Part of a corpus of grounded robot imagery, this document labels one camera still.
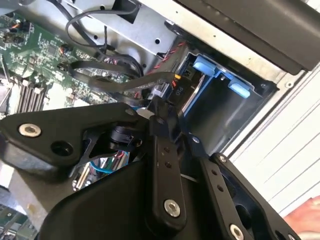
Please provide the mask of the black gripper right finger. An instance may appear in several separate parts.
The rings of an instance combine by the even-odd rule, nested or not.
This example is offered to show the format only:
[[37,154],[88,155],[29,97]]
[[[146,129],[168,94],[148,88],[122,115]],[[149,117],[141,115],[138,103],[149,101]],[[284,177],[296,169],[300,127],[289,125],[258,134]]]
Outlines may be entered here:
[[298,234],[222,153],[208,155],[201,140],[177,114],[186,140],[188,168],[204,193],[206,223],[212,221],[220,240],[298,240]]

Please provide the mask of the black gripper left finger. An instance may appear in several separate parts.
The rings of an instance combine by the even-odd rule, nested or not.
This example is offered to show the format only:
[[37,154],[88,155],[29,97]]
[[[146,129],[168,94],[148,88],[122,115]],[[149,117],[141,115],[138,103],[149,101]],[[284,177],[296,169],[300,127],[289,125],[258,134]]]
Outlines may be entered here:
[[0,157],[42,179],[61,182],[75,169],[119,151],[147,164],[146,220],[159,233],[178,233],[187,223],[176,141],[176,108],[156,97],[152,115],[123,102],[26,112],[0,122]]

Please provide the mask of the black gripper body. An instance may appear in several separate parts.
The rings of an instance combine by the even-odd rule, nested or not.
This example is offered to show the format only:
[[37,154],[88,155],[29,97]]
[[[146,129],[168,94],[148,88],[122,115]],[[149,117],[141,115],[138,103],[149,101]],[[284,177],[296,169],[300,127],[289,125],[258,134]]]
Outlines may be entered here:
[[133,163],[61,200],[45,218],[41,240],[223,240],[200,184],[181,177],[187,223],[155,235],[146,223],[146,166]]

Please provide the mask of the bare person hand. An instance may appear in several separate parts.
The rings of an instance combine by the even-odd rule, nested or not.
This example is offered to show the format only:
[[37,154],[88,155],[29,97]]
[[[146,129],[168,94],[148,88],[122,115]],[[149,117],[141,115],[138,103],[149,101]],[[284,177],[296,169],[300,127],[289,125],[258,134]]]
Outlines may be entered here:
[[301,239],[314,235],[314,239],[319,240],[320,196],[309,198],[302,205],[285,216],[284,220]]

